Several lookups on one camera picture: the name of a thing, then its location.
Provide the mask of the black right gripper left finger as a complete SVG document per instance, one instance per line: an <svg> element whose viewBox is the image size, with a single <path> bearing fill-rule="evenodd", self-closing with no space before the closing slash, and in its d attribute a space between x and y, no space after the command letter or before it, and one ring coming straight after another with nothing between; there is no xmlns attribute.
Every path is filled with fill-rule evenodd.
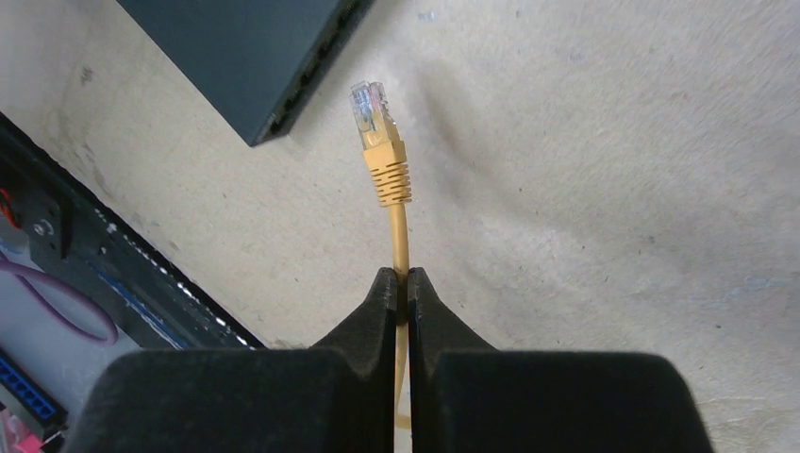
<svg viewBox="0 0 800 453"><path fill-rule="evenodd" d="M395 273L307 348L143 349L94 385L69 452L390 452Z"/></svg>

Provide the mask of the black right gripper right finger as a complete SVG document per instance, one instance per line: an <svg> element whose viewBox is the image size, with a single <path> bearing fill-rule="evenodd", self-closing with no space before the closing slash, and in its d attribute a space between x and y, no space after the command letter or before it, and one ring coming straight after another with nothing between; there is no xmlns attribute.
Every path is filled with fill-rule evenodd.
<svg viewBox="0 0 800 453"><path fill-rule="evenodd" d="M636 352L501 350L408 276L416 452L709 452L677 369Z"/></svg>

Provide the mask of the black network switch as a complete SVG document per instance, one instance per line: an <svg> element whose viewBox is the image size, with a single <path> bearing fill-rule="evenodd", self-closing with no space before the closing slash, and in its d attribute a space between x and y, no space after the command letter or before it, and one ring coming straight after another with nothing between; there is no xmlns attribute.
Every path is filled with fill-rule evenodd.
<svg viewBox="0 0 800 453"><path fill-rule="evenodd" d="M288 134L369 0L124 0L121 7L246 144Z"/></svg>

